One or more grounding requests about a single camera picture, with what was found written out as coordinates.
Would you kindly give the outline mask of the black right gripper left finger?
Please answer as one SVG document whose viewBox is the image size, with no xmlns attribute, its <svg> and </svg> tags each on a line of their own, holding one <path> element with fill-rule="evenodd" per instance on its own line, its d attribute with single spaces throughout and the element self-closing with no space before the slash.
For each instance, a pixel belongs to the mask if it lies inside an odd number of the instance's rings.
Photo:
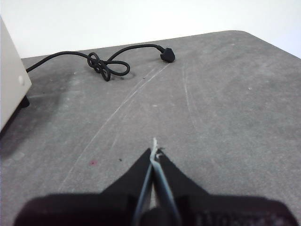
<svg viewBox="0 0 301 226">
<path fill-rule="evenodd" d="M 150 165 L 147 149 L 129 170 L 100 193 L 49 194 L 28 201 L 15 226 L 128 226 Z"/>
</svg>

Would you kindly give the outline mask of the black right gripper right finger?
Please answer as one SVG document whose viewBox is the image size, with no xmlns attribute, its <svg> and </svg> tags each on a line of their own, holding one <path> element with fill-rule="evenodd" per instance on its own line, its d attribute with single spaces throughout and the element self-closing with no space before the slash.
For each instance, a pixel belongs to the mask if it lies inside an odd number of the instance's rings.
<svg viewBox="0 0 301 226">
<path fill-rule="evenodd" d="M 210 194 L 164 154 L 156 155 L 184 226 L 294 226 L 282 202 L 259 196 Z"/>
</svg>

